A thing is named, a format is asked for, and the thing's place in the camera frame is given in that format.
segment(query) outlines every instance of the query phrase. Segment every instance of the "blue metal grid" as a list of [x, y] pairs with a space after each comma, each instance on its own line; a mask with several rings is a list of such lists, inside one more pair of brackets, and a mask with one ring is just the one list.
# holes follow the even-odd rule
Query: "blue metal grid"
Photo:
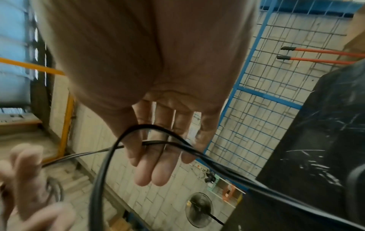
[[[283, 46], [342, 50], [348, 23], [362, 5], [331, 0], [264, 0], [244, 67], [206, 150], [216, 161], [255, 178], [318, 79], [335, 65], [277, 60], [337, 60], [336, 55], [282, 51]], [[193, 124], [200, 125], [195, 114]]]

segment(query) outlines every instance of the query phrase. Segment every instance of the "scratched black surface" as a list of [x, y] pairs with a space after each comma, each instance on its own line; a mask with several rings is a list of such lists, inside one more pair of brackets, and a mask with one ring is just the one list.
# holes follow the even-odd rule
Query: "scratched black surface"
[[[362, 164], [365, 164], [365, 61], [320, 78], [257, 180], [349, 219], [346, 178]], [[364, 181], [359, 181], [361, 189], [365, 188]], [[361, 198], [358, 201], [362, 211], [364, 201]], [[239, 230], [238, 225], [242, 231], [346, 230], [255, 193], [244, 198], [222, 230]]]

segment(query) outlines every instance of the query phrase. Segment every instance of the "cable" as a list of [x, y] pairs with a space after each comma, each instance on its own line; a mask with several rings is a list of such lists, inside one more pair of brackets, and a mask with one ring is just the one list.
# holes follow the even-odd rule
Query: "cable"
[[124, 147], [122, 145], [118, 146], [118, 144], [123, 140], [123, 138], [125, 138], [130, 133], [138, 131], [138, 130], [142, 130], [142, 129], [151, 129], [151, 130], [160, 131], [171, 137], [174, 137], [175, 139], [177, 139], [180, 142], [180, 143], [175, 143], [175, 142], [166, 142], [166, 141], [145, 141], [145, 142], [143, 142], [143, 145], [169, 144], [174, 147], [180, 148], [184, 152], [188, 152], [194, 156], [199, 157], [203, 161], [203, 163], [206, 166], [208, 166], [209, 168], [211, 168], [216, 174], [219, 174], [232, 182], [237, 182], [237, 183], [251, 189], [252, 191], [260, 193], [260, 194], [262, 194], [266, 197], [272, 198], [276, 201], [290, 205], [293, 208], [298, 209], [301, 212], [304, 212], [313, 218], [317, 218], [317, 219], [320, 218], [320, 219], [322, 219], [322, 221], [335, 225], [338, 228], [343, 228], [344, 230], [364, 230], [365, 231], [365, 227], [363, 227], [363, 226], [360, 226], [356, 223], [347, 221], [343, 218], [340, 218], [340, 217], [331, 215], [329, 213], [326, 213], [324, 211], [321, 211], [317, 208], [314, 208], [308, 204], [305, 204], [305, 203], [298, 201], [294, 198], [291, 198], [287, 195], [279, 193], [275, 190], [258, 185], [256, 183], [254, 183], [253, 181], [251, 181], [250, 179], [248, 179], [244, 176], [241, 176], [236, 171], [234, 171], [230, 168], [227, 168], [226, 166], [224, 166], [220, 163], [215, 162], [212, 158], [204, 155], [202, 152], [195, 150], [188, 142], [186, 142], [183, 138], [181, 138], [177, 134], [173, 133], [172, 131], [159, 127], [159, 126], [156, 126], [156, 125], [151, 125], [151, 124], [141, 124], [141, 125], [136, 125], [136, 126], [132, 126], [132, 127], [128, 128], [117, 139], [117, 141], [114, 143], [114, 145], [111, 148], [106, 148], [106, 149], [96, 151], [96, 152], [74, 154], [74, 155], [67, 156], [62, 159], [59, 159], [59, 160], [56, 160], [56, 161], [53, 161], [53, 162], [50, 162], [50, 163], [44, 165], [44, 167], [45, 167], [45, 166], [49, 166], [51, 164], [65, 161], [67, 159], [72, 159], [75, 157], [80, 157], [80, 156], [84, 156], [84, 155], [90, 155], [93, 153], [108, 151], [102, 165], [100, 166], [99, 173], [97, 174], [97, 176], [95, 178], [94, 187], [93, 187], [91, 198], [90, 198], [90, 206], [89, 206], [89, 230], [90, 231], [103, 231], [103, 229], [104, 229], [104, 227], [103, 227], [103, 209], [102, 209], [103, 208], [103, 205], [102, 205], [103, 190], [104, 190], [106, 173], [107, 173], [108, 167], [110, 165], [111, 159], [113, 157], [113, 154], [115, 153], [115, 151], [117, 149]]

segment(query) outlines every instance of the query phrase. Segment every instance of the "fan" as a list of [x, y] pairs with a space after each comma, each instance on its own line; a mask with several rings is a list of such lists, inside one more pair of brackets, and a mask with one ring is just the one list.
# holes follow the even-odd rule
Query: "fan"
[[197, 228], [204, 228], [212, 221], [212, 218], [219, 224], [224, 225], [213, 213], [213, 204], [204, 193], [194, 193], [186, 203], [185, 213], [190, 224]]

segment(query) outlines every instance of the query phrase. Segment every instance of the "yellow metal frame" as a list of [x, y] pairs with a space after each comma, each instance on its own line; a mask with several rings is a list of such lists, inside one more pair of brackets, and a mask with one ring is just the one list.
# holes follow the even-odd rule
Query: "yellow metal frame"
[[[65, 75], [65, 73], [60, 70], [56, 70], [56, 69], [49, 68], [49, 67], [44, 67], [41, 65], [19, 62], [19, 61], [5, 59], [5, 58], [1, 58], [1, 57], [0, 57], [0, 62], [9, 64], [9, 65], [15, 65], [15, 66], [20, 66], [20, 67], [25, 67], [28, 69], [38, 70], [38, 71], [46, 72], [46, 73], [53, 74], [53, 75]], [[68, 141], [68, 133], [70, 131], [71, 118], [72, 118], [74, 106], [75, 106], [74, 98], [69, 93], [68, 98], [67, 98], [65, 119], [63, 121], [61, 141], [59, 143], [57, 155], [55, 157], [44, 159], [42, 161], [43, 163], [47, 163], [47, 162], [50, 162], [50, 161], [53, 161], [55, 159], [59, 159], [59, 158], [62, 158], [63, 156], [65, 156], [65, 151], [67, 148], [67, 141]]]

